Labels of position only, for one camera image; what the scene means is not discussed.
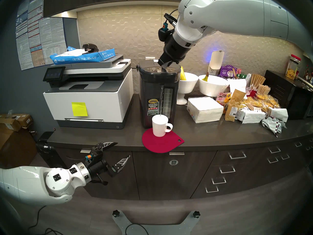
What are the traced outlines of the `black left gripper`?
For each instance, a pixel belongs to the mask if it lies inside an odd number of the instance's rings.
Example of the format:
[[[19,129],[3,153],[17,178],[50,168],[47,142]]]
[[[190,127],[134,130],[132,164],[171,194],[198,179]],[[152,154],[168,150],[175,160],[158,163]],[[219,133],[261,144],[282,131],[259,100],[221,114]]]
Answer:
[[[95,145],[96,150],[106,151],[109,148],[117,145],[117,142],[101,142]],[[91,181],[104,181],[101,178],[102,173],[108,173],[110,177],[114,177],[122,171],[127,161],[129,160],[130,155],[122,158],[112,167],[105,160],[98,160],[97,162],[88,160],[88,172],[90,174]]]

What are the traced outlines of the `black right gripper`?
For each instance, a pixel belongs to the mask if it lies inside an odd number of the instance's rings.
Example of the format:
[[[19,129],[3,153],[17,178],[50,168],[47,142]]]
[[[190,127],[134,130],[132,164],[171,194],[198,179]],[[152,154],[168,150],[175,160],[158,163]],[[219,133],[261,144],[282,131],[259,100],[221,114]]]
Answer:
[[[177,64],[185,58],[190,49],[179,45],[173,36],[167,36],[163,47],[163,56],[159,58],[158,64],[164,69],[177,67]]]

